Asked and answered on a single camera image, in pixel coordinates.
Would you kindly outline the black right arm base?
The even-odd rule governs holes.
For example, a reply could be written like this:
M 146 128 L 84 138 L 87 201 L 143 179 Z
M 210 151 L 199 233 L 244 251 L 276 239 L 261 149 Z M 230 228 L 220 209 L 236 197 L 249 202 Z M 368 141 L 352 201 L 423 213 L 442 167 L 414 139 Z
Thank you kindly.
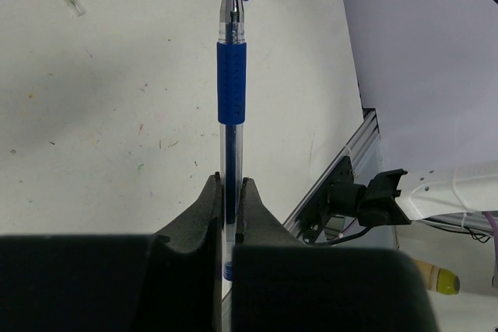
M 305 202 L 298 214 L 300 237 L 308 246 L 333 246 L 346 243 L 366 235 L 374 227 L 367 223 L 366 214 L 361 207 L 371 193 L 370 185 L 357 183 L 353 176 L 351 158 L 343 156 L 336 166 L 326 175 L 324 181 Z M 319 243 L 318 237 L 331 218 L 340 215 L 355 219 L 362 231 L 342 238 Z

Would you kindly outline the blue ballpoint pen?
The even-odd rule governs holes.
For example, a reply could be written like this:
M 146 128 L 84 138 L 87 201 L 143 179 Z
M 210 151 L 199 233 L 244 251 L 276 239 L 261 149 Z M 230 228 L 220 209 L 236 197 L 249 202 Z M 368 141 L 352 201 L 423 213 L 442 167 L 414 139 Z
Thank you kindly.
M 243 133 L 246 119 L 247 44 L 244 35 L 243 0 L 221 1 L 216 63 L 220 175 L 226 235 L 223 277 L 231 281 L 237 210 L 243 181 Z

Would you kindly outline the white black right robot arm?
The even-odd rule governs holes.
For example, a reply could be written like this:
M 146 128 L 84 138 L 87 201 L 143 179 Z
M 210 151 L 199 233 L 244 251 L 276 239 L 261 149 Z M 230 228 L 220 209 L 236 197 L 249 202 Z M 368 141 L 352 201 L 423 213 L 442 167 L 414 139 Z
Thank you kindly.
M 396 169 L 377 174 L 368 186 L 325 175 L 298 207 L 302 229 L 326 224 L 333 215 L 356 218 L 370 228 L 497 211 L 497 161 L 426 173 Z

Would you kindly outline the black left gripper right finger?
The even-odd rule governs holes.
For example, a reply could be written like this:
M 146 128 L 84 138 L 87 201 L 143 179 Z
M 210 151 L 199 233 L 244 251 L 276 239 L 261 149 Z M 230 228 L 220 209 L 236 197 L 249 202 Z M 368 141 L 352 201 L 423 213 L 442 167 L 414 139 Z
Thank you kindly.
M 243 182 L 233 331 L 437 331 L 414 261 L 397 250 L 301 243 Z

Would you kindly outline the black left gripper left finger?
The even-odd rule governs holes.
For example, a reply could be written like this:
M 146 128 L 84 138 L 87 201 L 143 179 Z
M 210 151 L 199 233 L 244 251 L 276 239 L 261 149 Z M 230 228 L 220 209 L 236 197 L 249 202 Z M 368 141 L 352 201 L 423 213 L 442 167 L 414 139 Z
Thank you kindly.
M 219 331 L 222 192 L 153 234 L 1 238 L 3 331 Z

